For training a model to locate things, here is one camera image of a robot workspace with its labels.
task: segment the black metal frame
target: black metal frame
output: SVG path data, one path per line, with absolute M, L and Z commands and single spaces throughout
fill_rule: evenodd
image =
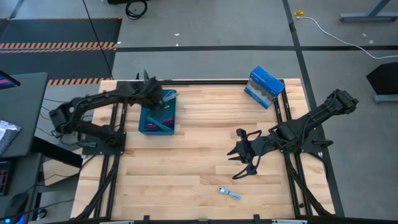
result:
M 286 119 L 287 120 L 291 120 L 292 119 L 292 113 L 290 111 L 290 105 L 289 105 L 289 101 L 287 99 L 286 88 L 284 88 L 283 91 L 282 91 L 282 100 L 284 102 Z M 296 167 L 297 167 L 298 176 L 303 181 L 303 183 L 306 185 L 306 183 L 305 183 L 305 175 L 304 175 L 304 170 L 303 170 L 303 164 L 301 162 L 300 154 L 299 153 L 295 153 L 294 154 L 294 159 L 295 159 L 295 163 L 296 163 Z M 308 201 L 308 198 L 307 198 L 307 196 L 304 193 L 303 193 L 303 200 L 304 200 L 305 213 L 307 215 L 312 215 L 312 209 L 311 209 L 310 202 Z
M 39 137 L 33 138 L 31 151 L 39 152 L 45 157 L 55 159 L 56 161 L 60 161 L 64 164 L 68 164 L 79 169 L 81 168 L 83 162 L 83 159 L 80 155 L 51 144 Z
M 119 85 L 123 85 L 126 81 L 119 81 Z M 246 85 L 248 82 L 248 79 L 241 79 L 241 80 L 161 80 L 160 81 L 162 85 Z M 289 107 L 289 102 L 287 101 L 287 95 L 286 92 L 282 92 L 282 99 L 284 100 L 284 107 L 286 111 L 286 116 L 287 119 L 291 119 L 291 113 L 290 113 L 290 107 Z M 116 122 L 116 113 L 117 113 L 118 105 L 113 106 L 112 110 L 112 116 L 111 116 L 111 126 L 114 127 L 114 124 Z M 127 105 L 124 104 L 123 107 L 123 112 L 120 120 L 120 128 L 122 131 L 124 131 L 124 124 L 126 121 L 126 111 L 127 111 Z M 279 106 L 279 101 L 275 101 L 275 111 L 277 115 L 277 121 L 278 123 L 282 122 L 282 114 L 280 112 L 280 106 Z M 333 168 L 331 167 L 331 161 L 327 158 L 322 158 L 319 157 L 316 154 L 312 154 L 315 157 L 318 157 L 325 165 L 325 167 L 329 167 L 328 169 L 331 170 L 330 172 L 333 172 Z M 114 165 L 116 163 L 116 167 L 119 165 L 119 159 L 120 156 L 115 156 L 114 157 Z M 295 219 L 296 221 L 298 220 L 306 220 L 309 223 L 322 223 L 322 224 L 329 224 L 329 223 L 340 223 L 340 224 L 349 224 L 349 223 L 385 223 L 385 224 L 390 224 L 394 223 L 394 221 L 389 221 L 389 220 L 368 220 L 368 219 L 362 219 L 362 218 L 345 218 L 345 217 L 314 217 L 311 215 L 301 215 L 300 214 L 300 206 L 298 203 L 297 199 L 297 192 L 295 190 L 295 181 L 303 182 L 305 183 L 304 179 L 304 174 L 302 170 L 302 164 L 301 164 L 301 158 L 300 156 L 295 156 L 295 160 L 298 166 L 298 169 L 301 170 L 298 172 L 298 175 L 296 175 L 296 178 L 298 176 L 297 180 L 289 180 L 289 187 L 290 187 L 290 193 L 292 195 L 292 204 L 294 207 L 294 212 L 295 212 Z M 292 166 L 290 157 L 285 157 L 285 162 L 287 162 L 287 170 L 288 165 Z M 100 176 L 100 183 L 104 182 L 104 179 L 106 177 L 106 173 L 108 170 L 108 165 L 109 165 L 109 156 L 104 156 L 104 164 L 102 166 L 101 170 L 101 176 Z M 87 218 L 87 219 L 81 219 L 81 220 L 70 220 L 67 222 L 58 222 L 59 224 L 66 224 L 66 223 L 100 223 L 100 222 L 110 222 L 111 221 L 111 215 L 112 215 L 112 208 L 113 208 L 113 200 L 114 200 L 114 191 L 116 189 L 116 178 L 117 175 L 114 176 L 110 183 L 109 187 L 109 197 L 107 201 L 107 208 L 106 208 L 106 216 L 105 217 L 100 217 L 100 211 L 101 211 L 101 200 L 97 203 L 95 207 L 95 212 L 94 212 L 94 217 L 93 218 Z M 306 197 L 307 194 L 304 194 L 303 192 L 303 199 L 304 199 L 304 205 L 310 207 L 309 201 L 305 202 L 306 200 L 309 200 L 309 198 Z M 133 223 L 131 222 L 132 220 L 127 220 L 125 222 L 118 222 L 120 224 L 122 223 Z M 135 224 L 150 224 L 150 223 L 159 223 L 159 224 L 172 224 L 172 223 L 179 223 L 179 224 L 226 224 L 226 223 L 231 223 L 231 224 L 260 224 L 260 223 L 283 223 L 281 220 L 277 219 L 260 219 L 259 215 L 253 215 L 253 219 L 248 219 L 248 220 L 150 220 L 150 216 L 145 215 L 142 220 L 134 220 Z
M 162 85 L 246 85 L 248 82 L 248 79 L 239 79 L 239 80 L 159 80 L 160 83 Z M 119 81 L 117 86 L 119 85 L 123 85 L 126 82 L 136 82 L 136 81 Z M 286 101 L 285 105 L 287 105 L 286 109 L 289 109 L 289 102 Z M 112 115 L 111 115 L 111 126 L 114 126 L 115 123 L 115 119 L 116 119 L 116 113 L 117 113 L 117 109 L 118 106 L 114 105 L 113 106 L 113 110 L 112 110 Z M 280 113 L 280 106 L 279 106 L 279 102 L 275 101 L 275 109 L 276 109 L 276 113 L 277 113 L 277 121 L 278 123 L 282 122 L 282 114 Z M 123 107 L 123 112 L 122 112 L 122 117 L 121 117 L 121 122 L 120 122 L 120 128 L 124 129 L 124 123 L 126 120 L 126 111 L 127 111 L 127 105 L 124 105 Z M 290 114 L 290 110 L 287 110 L 289 112 L 287 112 L 287 116 L 288 119 L 291 119 L 291 114 Z M 285 157 L 285 161 L 290 160 L 289 155 L 284 154 Z M 119 164 L 119 156 L 115 156 L 114 158 L 114 162 L 117 164 Z M 109 156 L 105 156 L 104 157 L 104 164 L 101 170 L 101 176 L 100 176 L 100 185 L 101 183 L 103 183 L 104 178 L 106 177 L 106 173 L 108 170 L 108 164 L 109 164 Z M 303 172 L 300 171 L 300 178 L 303 179 Z M 107 202 L 107 207 L 106 207 L 106 217 L 110 218 L 112 215 L 112 208 L 113 208 L 113 199 L 114 199 L 114 191 L 116 188 L 116 178 L 117 176 L 112 180 L 110 186 L 109 186 L 109 198 L 108 198 L 108 202 Z M 297 199 L 297 191 L 295 188 L 295 182 L 294 179 L 288 175 L 289 178 L 289 187 L 290 187 L 290 193 L 292 196 L 292 203 L 293 203 L 293 207 L 294 207 L 294 213 L 295 216 L 298 217 L 300 215 L 300 207 L 299 207 L 299 202 Z M 305 203 L 306 211 L 310 210 L 310 205 L 309 202 Z M 95 208 L 95 213 L 94 213 L 94 217 L 98 218 L 100 216 L 100 210 L 101 210 L 101 201 L 99 201 L 99 203 L 96 205 Z M 260 220 L 260 223 L 270 223 L 271 220 Z M 183 220 L 171 220 L 170 222 L 175 223 L 175 222 L 183 222 Z M 220 220 L 220 223 L 225 223 L 226 220 Z M 252 223 L 253 220 L 228 220 L 228 223 Z

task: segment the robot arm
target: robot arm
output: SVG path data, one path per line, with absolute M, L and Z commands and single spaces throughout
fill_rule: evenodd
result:
M 229 160 L 241 161 L 248 166 L 242 172 L 236 174 L 233 179 L 240 179 L 247 175 L 257 174 L 256 169 L 259 160 L 255 166 L 252 161 L 255 156 L 263 156 L 264 154 L 279 149 L 283 153 L 301 152 L 300 148 L 311 130 L 321 125 L 324 121 L 334 115 L 350 114 L 356 109 L 358 100 L 352 98 L 346 91 L 335 90 L 326 101 L 318 106 L 315 110 L 308 112 L 299 119 L 292 119 L 274 126 L 269 130 L 268 136 L 260 136 L 261 131 L 246 134 L 245 130 L 236 130 L 241 140 L 236 143 L 235 148 L 227 155 L 237 153 L 239 156 L 230 158 Z M 258 137 L 249 141 L 248 136 L 251 134 L 259 134 Z M 325 141 L 322 147 L 331 144 L 331 141 Z
M 74 98 L 50 111 L 50 118 L 55 127 L 53 134 L 59 138 L 63 134 L 78 131 L 106 139 L 114 134 L 114 131 L 107 125 L 98 126 L 82 121 L 81 118 L 87 111 L 114 103 L 129 103 L 130 105 L 138 103 L 146 108 L 155 109 L 160 106 L 161 98 L 162 86 L 154 77 L 149 79 L 144 72 L 143 82 L 128 83 L 113 91 Z

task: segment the wooden tabletop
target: wooden tabletop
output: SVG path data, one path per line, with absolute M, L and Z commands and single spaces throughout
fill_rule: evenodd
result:
M 102 81 L 99 91 L 113 90 L 116 84 Z M 285 79 L 285 84 L 292 116 L 299 118 L 308 112 L 300 79 Z M 226 156 L 239 140 L 236 129 L 261 129 L 267 134 L 277 124 L 273 106 L 265 110 L 243 92 L 244 85 L 175 85 L 164 89 L 180 94 L 175 134 L 141 134 L 141 106 L 128 109 L 126 150 L 119 164 L 112 220 L 142 220 L 144 215 L 150 215 L 151 220 L 252 219 L 254 214 L 294 218 L 279 151 L 262 157 L 258 175 L 239 180 L 231 178 L 244 164 Z M 93 122 L 109 124 L 111 111 L 111 105 L 96 109 Z M 97 191 L 102 161 L 103 156 L 96 156 L 82 170 L 71 217 L 77 216 Z M 302 163 L 308 188 L 333 213 L 323 164 L 308 154 L 302 155 Z M 241 194 L 242 199 L 219 194 L 221 185 Z M 302 202 L 299 190 L 298 198 Z M 103 199 L 103 215 L 107 199 Z

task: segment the gray floor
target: gray floor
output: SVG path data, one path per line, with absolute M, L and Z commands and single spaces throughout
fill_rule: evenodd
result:
M 282 1 L 277 0 L 152 0 L 148 13 L 137 21 L 126 19 L 124 5 L 86 0 L 92 17 L 123 17 L 118 47 L 167 47 L 203 45 L 293 45 Z M 295 11 L 302 0 L 289 0 Z M 359 45 L 398 45 L 398 21 L 341 23 L 340 13 L 367 11 L 376 0 L 303 1 L 301 9 L 326 30 L 347 42 Z M 16 1 L 0 0 L 0 17 L 10 14 Z M 383 10 L 398 12 L 398 1 Z M 86 17 L 81 0 L 25 0 L 17 18 Z M 341 45 L 325 36 L 309 20 L 295 21 L 301 45 Z M 374 55 L 398 54 L 373 51 Z M 365 53 L 304 52 L 305 63 L 318 104 L 332 90 L 348 90 L 360 103 L 349 116 L 325 123 L 332 164 L 347 217 L 398 220 L 398 139 L 397 104 L 373 103 L 373 89 L 366 75 L 378 65 L 396 59 L 373 60 Z M 146 69 L 157 78 L 247 78 L 261 65 L 277 78 L 301 78 L 295 52 L 289 51 L 195 51 L 117 53 L 113 75 L 116 79 L 134 78 Z M 46 97 L 67 100 L 92 94 L 97 85 L 50 86 Z M 46 107 L 56 103 L 45 102 Z M 46 131 L 52 127 L 40 120 Z M 37 135 L 47 138 L 40 131 Z M 42 205 L 74 196 L 75 179 L 55 186 L 46 193 Z M 41 223 L 66 220 L 71 204 L 49 208 Z

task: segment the metal table leg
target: metal table leg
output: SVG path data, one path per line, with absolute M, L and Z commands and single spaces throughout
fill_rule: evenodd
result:
M 80 155 L 51 144 L 41 138 L 34 137 L 31 148 L 32 152 L 39 152 L 46 157 L 55 159 L 56 161 L 60 161 L 73 167 L 81 168 L 83 159 Z
M 374 102 L 376 104 L 379 103 L 398 103 L 398 94 L 392 94 L 392 95 L 375 95 L 374 96 Z
M 398 13 L 393 12 L 380 12 L 381 9 L 388 4 L 390 0 L 379 0 L 369 12 L 363 13 L 344 13 L 340 14 L 340 21 L 380 21 L 380 20 L 387 20 L 387 21 L 395 21 L 398 18 Z

